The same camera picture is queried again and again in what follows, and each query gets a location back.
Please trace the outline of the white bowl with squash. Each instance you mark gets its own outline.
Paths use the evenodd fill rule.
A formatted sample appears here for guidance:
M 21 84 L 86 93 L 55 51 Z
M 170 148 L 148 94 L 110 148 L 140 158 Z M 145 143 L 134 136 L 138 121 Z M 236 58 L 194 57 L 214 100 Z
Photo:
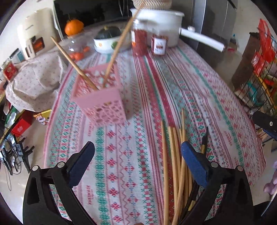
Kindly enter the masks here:
M 120 36 L 106 39 L 94 39 L 94 49 L 101 54 L 113 53 L 116 45 L 120 39 Z M 120 51 L 127 50 L 131 47 L 131 39 L 128 36 L 124 43 L 121 45 Z

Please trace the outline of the patterned tablecloth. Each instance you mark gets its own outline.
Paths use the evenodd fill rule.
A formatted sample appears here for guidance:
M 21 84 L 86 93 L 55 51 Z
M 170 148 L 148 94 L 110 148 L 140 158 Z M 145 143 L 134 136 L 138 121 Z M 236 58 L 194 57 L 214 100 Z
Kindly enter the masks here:
M 96 128 L 71 101 L 70 67 L 45 136 L 45 166 L 66 161 L 91 141 L 95 155 L 74 192 L 97 224 L 162 224 L 162 132 L 185 123 L 190 144 L 222 167 L 243 166 L 254 185 L 266 167 L 262 143 L 230 88 L 183 41 L 163 57 L 117 57 L 127 120 Z

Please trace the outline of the orange fruit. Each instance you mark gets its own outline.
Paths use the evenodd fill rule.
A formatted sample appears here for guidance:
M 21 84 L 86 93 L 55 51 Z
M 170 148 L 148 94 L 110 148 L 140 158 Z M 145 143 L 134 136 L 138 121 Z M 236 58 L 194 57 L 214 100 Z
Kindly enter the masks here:
M 64 31 L 67 36 L 73 36 L 80 33 L 83 28 L 84 24 L 80 20 L 73 19 L 66 23 Z

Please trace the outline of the white electric pot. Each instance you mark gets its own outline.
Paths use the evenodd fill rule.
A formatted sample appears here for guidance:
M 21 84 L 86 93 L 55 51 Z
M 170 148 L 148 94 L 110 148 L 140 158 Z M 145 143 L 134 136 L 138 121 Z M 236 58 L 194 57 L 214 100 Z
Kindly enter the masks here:
M 168 37 L 168 47 L 177 46 L 179 37 L 184 36 L 223 52 L 225 49 L 223 43 L 197 33 L 194 27 L 182 28 L 184 16 L 184 13 L 174 10 L 142 9 L 139 11 L 137 19 L 146 21 L 148 46 L 151 46 L 152 35 L 158 31 Z

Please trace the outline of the long bamboo chopstick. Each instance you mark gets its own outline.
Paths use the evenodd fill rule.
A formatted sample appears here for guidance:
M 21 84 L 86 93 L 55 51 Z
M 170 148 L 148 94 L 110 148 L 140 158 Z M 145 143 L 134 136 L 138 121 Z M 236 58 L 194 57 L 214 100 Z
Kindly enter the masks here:
M 106 87 L 106 83 L 108 81 L 108 78 L 109 78 L 109 75 L 110 75 L 110 72 L 111 72 L 111 69 L 113 67 L 113 64 L 115 62 L 115 59 L 118 55 L 118 52 L 121 48 L 121 46 L 123 45 L 123 43 L 125 42 L 125 39 L 126 39 L 126 36 L 127 34 L 129 33 L 129 30 L 131 29 L 131 26 L 132 26 L 132 23 L 133 21 L 136 19 L 137 15 L 139 14 L 140 10 L 144 7 L 145 5 L 145 2 L 146 1 L 142 1 L 139 8 L 137 9 L 136 13 L 129 19 L 126 27 L 124 28 L 124 31 L 122 32 L 121 36 L 120 36 L 120 39 L 114 49 L 114 53 L 111 57 L 111 60 L 107 66 L 107 69 L 106 69 L 106 72 L 105 72 L 105 77 L 104 77 L 104 81 L 103 81 L 103 84 L 102 84 L 102 87 L 105 88 Z

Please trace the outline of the pink perforated utensil holder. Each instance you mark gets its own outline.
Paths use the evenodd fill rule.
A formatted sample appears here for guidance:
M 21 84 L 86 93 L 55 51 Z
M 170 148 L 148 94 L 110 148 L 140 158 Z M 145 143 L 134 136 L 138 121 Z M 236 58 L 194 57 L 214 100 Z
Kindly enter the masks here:
M 98 90 L 94 90 L 78 75 L 71 93 L 71 101 L 79 106 L 95 127 L 119 124 L 126 121 L 121 98 L 122 85 L 116 63 L 111 69 L 106 87 L 102 87 L 107 66 L 108 64 L 105 63 L 85 70 Z

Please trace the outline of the grey refrigerator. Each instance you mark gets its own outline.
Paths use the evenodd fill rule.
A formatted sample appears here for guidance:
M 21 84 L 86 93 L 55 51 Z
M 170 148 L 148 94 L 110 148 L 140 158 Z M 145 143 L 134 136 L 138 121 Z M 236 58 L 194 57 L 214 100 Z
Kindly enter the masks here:
M 185 14 L 182 26 L 192 26 L 197 33 L 206 35 L 228 46 L 237 15 L 238 1 L 172 1 L 171 9 Z M 224 53 L 205 44 L 180 36 L 211 67 L 223 60 Z

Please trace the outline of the green kabocha squash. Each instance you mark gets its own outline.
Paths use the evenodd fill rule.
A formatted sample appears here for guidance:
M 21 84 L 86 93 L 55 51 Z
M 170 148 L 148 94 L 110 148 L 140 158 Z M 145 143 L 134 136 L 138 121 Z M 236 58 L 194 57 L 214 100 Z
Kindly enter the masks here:
M 117 26 L 105 26 L 97 33 L 95 39 L 115 38 L 120 35 L 121 31 L 120 28 L 118 28 Z

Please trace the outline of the red tea tin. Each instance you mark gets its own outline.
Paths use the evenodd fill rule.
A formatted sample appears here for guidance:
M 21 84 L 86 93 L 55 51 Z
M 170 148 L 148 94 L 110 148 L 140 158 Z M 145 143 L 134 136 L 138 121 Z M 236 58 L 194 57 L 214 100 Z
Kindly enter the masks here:
M 18 74 L 17 68 L 10 61 L 3 63 L 1 69 L 8 82 L 11 82 L 14 79 L 14 77 Z

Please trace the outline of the clear jar with tomatoes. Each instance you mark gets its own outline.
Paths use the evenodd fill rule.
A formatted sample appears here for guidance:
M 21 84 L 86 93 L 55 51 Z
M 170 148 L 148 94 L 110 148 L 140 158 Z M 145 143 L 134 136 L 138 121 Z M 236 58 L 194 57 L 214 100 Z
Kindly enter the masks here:
M 80 61 L 88 56 L 91 47 L 84 35 L 74 35 L 67 38 L 66 52 L 74 61 Z

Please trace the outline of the red plastic bag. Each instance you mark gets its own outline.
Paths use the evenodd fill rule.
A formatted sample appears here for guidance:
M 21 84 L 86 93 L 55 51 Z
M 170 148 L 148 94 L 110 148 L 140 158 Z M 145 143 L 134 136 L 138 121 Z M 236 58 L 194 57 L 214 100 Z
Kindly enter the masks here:
M 271 35 L 270 28 L 265 20 L 260 19 L 259 25 L 260 50 L 255 51 L 252 66 L 253 72 L 260 76 L 264 68 L 270 63 L 274 62 L 276 58 L 275 39 Z

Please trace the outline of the black microwave oven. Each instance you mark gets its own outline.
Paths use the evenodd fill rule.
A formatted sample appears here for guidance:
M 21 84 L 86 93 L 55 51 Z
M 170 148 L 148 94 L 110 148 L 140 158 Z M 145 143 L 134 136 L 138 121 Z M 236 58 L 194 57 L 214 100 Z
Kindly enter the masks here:
M 133 1 L 54 1 L 53 13 L 61 39 L 67 35 L 65 26 L 73 19 L 80 20 L 85 27 L 93 24 L 104 24 L 118 20 L 126 20 L 134 8 Z

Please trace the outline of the cream air fryer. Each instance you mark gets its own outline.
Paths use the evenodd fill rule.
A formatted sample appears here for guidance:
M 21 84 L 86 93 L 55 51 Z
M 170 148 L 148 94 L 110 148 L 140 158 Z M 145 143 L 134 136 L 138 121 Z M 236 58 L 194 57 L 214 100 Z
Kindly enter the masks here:
M 51 37 L 59 40 L 55 28 L 53 10 L 43 8 L 25 18 L 24 31 L 26 34 L 25 52 L 27 59 L 33 59 L 54 47 Z

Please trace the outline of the floral cloth cover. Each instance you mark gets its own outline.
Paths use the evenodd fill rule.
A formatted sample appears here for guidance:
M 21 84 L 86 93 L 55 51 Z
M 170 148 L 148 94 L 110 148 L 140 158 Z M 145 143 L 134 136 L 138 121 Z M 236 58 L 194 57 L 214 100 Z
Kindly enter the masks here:
M 27 60 L 5 89 L 6 99 L 17 110 L 42 112 L 51 109 L 68 63 L 59 51 Z

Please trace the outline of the tall red goji jar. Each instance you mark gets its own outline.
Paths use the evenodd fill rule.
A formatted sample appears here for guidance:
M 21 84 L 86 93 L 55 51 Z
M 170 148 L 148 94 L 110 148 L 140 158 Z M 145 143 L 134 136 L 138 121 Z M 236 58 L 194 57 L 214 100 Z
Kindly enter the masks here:
M 146 21 L 135 19 L 131 28 L 131 46 L 134 55 L 146 55 L 148 51 L 147 37 Z

